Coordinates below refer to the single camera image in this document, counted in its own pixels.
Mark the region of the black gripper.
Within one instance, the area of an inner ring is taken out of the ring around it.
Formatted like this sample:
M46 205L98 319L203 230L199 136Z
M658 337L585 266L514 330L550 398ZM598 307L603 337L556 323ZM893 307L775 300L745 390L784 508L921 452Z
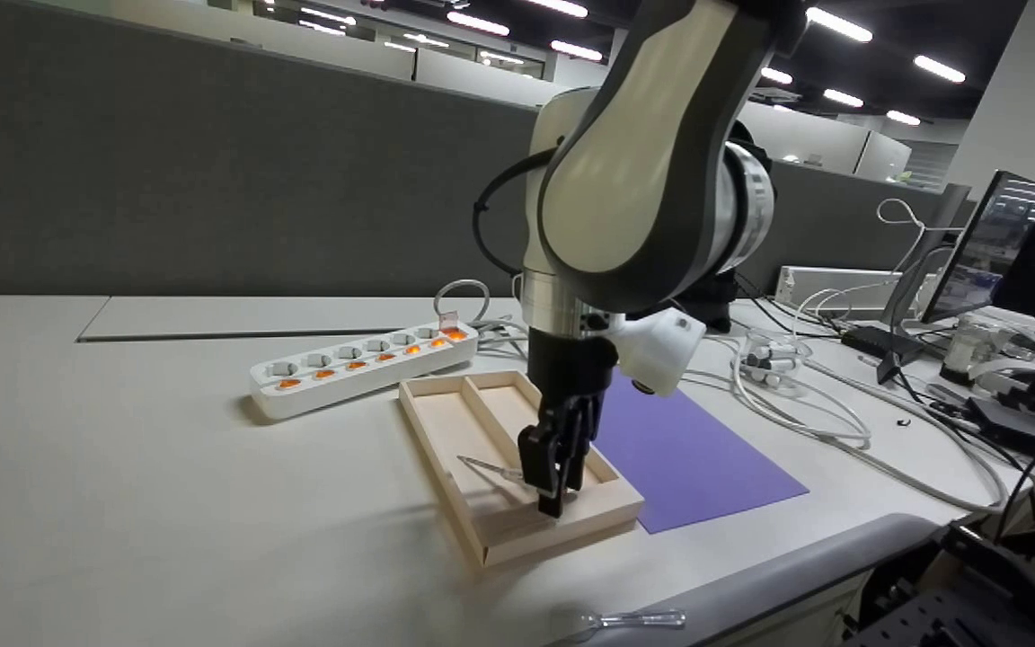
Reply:
M540 429L516 434L522 474L548 490L540 512L556 519L566 498L582 487L585 445L598 439L613 347L570 342L536 330L527 337L527 377L540 390Z

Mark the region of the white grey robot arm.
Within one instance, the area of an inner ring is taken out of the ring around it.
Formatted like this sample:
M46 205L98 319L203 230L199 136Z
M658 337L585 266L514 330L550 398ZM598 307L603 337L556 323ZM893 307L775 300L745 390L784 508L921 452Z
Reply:
M556 519L582 490L603 391L667 395L704 323L679 294L738 271L773 227L762 157L730 136L809 0L642 0L606 81L543 107L527 186L522 310L540 420L522 477Z

